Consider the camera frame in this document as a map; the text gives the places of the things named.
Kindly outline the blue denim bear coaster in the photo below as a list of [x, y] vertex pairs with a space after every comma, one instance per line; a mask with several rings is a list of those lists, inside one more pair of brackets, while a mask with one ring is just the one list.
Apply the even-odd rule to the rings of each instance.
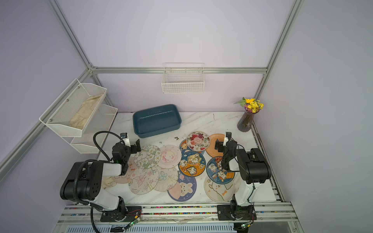
[[187, 145], [187, 141], [186, 141], [185, 139], [180, 143], [180, 145], [179, 145], [179, 149], [180, 149], [182, 155], [184, 155], [184, 154], [187, 153], [187, 152], [193, 151], [193, 150], [191, 150], [191, 149], [188, 147], [188, 145]]

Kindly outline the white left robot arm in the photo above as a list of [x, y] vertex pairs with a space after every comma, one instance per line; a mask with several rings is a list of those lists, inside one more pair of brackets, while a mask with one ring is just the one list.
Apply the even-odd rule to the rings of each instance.
[[[112, 157], [98, 144], [96, 137], [100, 134], [113, 135], [119, 139], [112, 147]], [[89, 159], [73, 164], [60, 189], [60, 197], [79, 204], [90, 206], [103, 213], [126, 215], [124, 200], [102, 188], [103, 177], [124, 176], [129, 170], [132, 154], [141, 151], [140, 140], [131, 145], [127, 133], [120, 135], [110, 131], [99, 131], [93, 135], [93, 143], [105, 156], [106, 160]]]

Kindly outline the pink rainbow circle coaster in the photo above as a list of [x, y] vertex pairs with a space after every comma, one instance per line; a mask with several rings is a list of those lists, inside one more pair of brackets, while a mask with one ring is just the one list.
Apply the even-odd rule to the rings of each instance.
[[162, 169], [176, 167], [182, 158], [181, 150], [177, 146], [165, 145], [160, 148], [161, 157], [157, 165]]

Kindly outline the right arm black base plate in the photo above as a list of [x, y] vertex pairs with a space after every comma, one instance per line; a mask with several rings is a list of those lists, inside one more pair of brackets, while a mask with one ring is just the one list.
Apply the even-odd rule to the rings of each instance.
[[218, 220], [257, 220], [253, 205], [249, 206], [217, 206]]

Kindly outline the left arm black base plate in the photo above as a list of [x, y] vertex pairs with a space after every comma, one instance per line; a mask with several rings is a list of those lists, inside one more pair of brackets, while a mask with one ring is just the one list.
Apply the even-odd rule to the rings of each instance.
[[140, 217], [141, 213], [141, 206], [126, 206], [124, 211], [113, 210], [102, 212], [100, 222], [132, 222], [136, 216]]

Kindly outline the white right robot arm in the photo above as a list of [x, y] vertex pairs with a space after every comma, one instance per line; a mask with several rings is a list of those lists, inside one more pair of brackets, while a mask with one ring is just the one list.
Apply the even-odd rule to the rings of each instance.
[[272, 176], [271, 168], [261, 150], [246, 150], [232, 138], [231, 132], [225, 134], [223, 141], [216, 140], [214, 147], [223, 153], [222, 168], [228, 172], [238, 172], [241, 176], [240, 188], [231, 203], [235, 207], [254, 205], [258, 188]]

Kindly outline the green white floral coaster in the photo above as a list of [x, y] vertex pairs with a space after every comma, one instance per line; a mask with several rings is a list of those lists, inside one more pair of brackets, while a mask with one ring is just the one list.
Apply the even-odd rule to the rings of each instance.
[[142, 169], [155, 167], [161, 158], [161, 150], [155, 145], [146, 145], [134, 156], [134, 163]]

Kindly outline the teal orange cats coaster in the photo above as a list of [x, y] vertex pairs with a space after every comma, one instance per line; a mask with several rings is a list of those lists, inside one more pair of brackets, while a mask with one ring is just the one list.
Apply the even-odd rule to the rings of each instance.
[[198, 152], [188, 151], [182, 154], [178, 164], [179, 171], [189, 177], [201, 175], [207, 167], [205, 158]]

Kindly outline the rose flower coaster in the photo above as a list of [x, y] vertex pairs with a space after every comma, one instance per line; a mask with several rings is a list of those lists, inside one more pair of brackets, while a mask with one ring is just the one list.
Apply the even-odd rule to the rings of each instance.
[[210, 146], [211, 139], [210, 136], [204, 132], [194, 131], [187, 136], [186, 144], [191, 150], [201, 152]]

